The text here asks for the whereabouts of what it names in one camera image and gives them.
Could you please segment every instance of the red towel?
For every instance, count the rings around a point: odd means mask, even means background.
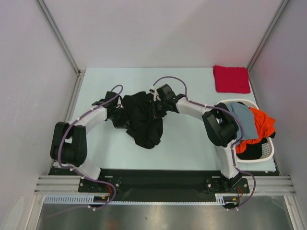
[[[250,93],[248,70],[244,67],[214,66],[217,92]]]

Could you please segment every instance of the blue cloth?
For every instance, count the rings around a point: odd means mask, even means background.
[[[236,116],[241,122],[244,129],[244,136],[242,140],[258,139],[258,133],[255,125],[255,116],[249,108],[240,103],[229,103],[226,104],[229,112]],[[242,131],[239,126],[239,130],[236,133],[237,138],[240,138]]]

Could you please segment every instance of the laundry basket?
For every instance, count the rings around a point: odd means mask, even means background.
[[[233,102],[242,102],[248,108],[259,109],[258,106],[254,102],[252,102],[250,100],[245,100],[245,99],[229,99],[229,100],[223,100],[223,101],[220,101],[220,102],[222,102],[224,104],[233,103]],[[260,157],[260,159],[257,159],[257,160],[241,160],[239,157],[237,157],[237,161],[243,162],[243,163],[256,163],[256,162],[262,162],[262,161],[267,161],[267,160],[271,159],[272,156],[274,155],[274,145],[272,143],[271,138],[267,138],[267,140],[268,140],[267,143],[262,144],[262,156]]]

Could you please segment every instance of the orange cloth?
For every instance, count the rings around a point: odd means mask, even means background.
[[[236,146],[236,153],[240,154],[245,151],[246,144],[256,144],[259,143],[263,138],[269,137],[273,132],[275,132],[274,123],[275,119],[269,117],[265,112],[249,108],[255,116],[255,125],[258,133],[258,139],[243,140]]]

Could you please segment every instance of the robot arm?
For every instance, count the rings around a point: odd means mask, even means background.
[[[100,122],[107,119],[112,120],[113,124],[118,124],[118,127],[125,127],[128,123],[127,118],[123,115],[124,108],[120,105],[120,97],[104,107],[93,109],[103,101],[112,98],[114,94],[113,92],[107,92],[105,99],[92,105],[92,112],[79,120],[69,132],[61,152],[61,161],[63,163],[73,166],[83,175],[95,180],[98,178],[101,169],[87,157],[86,134]],[[185,95],[175,95],[168,85],[157,89],[154,97],[158,98],[158,100],[154,98],[153,102],[154,117],[163,117],[167,111],[172,111],[187,114],[203,121],[209,140],[216,146],[217,154],[221,161],[222,175],[228,180],[237,177],[238,171],[233,164],[230,146],[236,139],[238,126],[230,115],[193,104],[187,101]],[[227,109],[222,103],[216,106]],[[54,160],[57,160],[59,144],[68,126],[69,123],[63,122],[58,122],[55,126],[50,153],[51,158]]]

